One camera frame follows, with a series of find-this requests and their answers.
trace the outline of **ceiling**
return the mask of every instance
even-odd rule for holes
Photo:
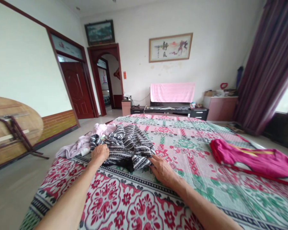
[[[80,18],[94,14],[121,10],[129,7],[144,5],[158,0],[61,0]]]

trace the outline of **cardboard box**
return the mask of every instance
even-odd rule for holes
[[[216,91],[206,91],[204,93],[204,96],[214,96],[216,94]]]

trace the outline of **brown door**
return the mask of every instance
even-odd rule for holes
[[[94,118],[80,62],[61,62],[67,88],[78,119]]]

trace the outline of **pink towel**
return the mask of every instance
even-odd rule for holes
[[[246,149],[212,140],[210,147],[216,161],[244,172],[288,184],[288,157],[276,149]]]
[[[116,126],[96,123],[92,132],[88,132],[86,135],[79,137],[76,143],[60,148],[55,157],[66,157],[67,159],[70,159],[79,155],[85,148],[88,148],[88,152],[90,152],[90,142],[92,135],[109,135],[114,130],[116,130]]]
[[[152,102],[192,102],[195,83],[150,84]]]

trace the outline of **pink floral bedspread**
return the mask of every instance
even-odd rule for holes
[[[202,120],[134,114],[113,124],[138,125],[157,155],[197,192],[244,229],[288,229],[288,186],[219,165],[209,143],[221,138],[253,146],[232,131]],[[33,229],[89,162],[88,156],[55,159],[38,189],[21,229]],[[133,173],[100,167],[87,193],[79,229],[202,229],[197,218],[149,168]]]

